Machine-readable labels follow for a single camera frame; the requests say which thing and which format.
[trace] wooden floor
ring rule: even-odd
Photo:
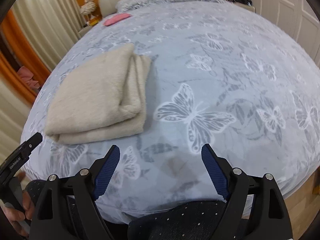
[[[303,235],[320,209],[320,195],[312,194],[316,180],[318,180],[318,171],[313,173],[295,193],[285,199],[294,240],[298,240]]]

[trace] blue gripper pad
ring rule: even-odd
[[[102,196],[109,185],[111,177],[115,172],[115,169],[120,160],[120,149],[118,146],[115,146],[109,158],[106,160],[98,175],[94,180],[94,191],[92,197],[96,201],[100,196]]]
[[[206,145],[201,149],[201,157],[217,193],[227,200],[230,195],[228,191],[228,180]]]

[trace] metal screw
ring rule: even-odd
[[[266,174],[266,178],[267,178],[268,180],[272,180],[272,179],[273,179],[273,176],[272,176],[270,173],[267,173],[267,174]]]
[[[88,169],[82,169],[81,171],[80,171],[80,175],[81,176],[85,176],[85,175],[87,175],[89,173],[89,170]]]
[[[54,175],[54,174],[52,174],[52,175],[49,176],[49,180],[50,180],[50,181],[54,181],[56,178],[57,178],[57,176]]]
[[[233,173],[236,174],[236,175],[240,175],[242,173],[242,171],[239,168],[234,168],[233,169]]]

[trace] mattress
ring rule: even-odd
[[[292,38],[228,2],[166,3],[130,14],[98,24],[68,52],[40,91],[21,141],[43,133],[50,102],[73,69],[128,42],[152,59],[144,132],[81,145],[44,136],[24,166],[28,176],[72,176],[116,144],[120,162],[96,204],[104,219],[129,223],[180,203],[222,199],[201,160],[205,143],[249,175],[273,174],[285,197],[316,170],[320,73]]]

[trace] beige blanket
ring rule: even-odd
[[[79,144],[143,132],[151,60],[133,50],[129,43],[73,70],[50,104],[45,134]]]

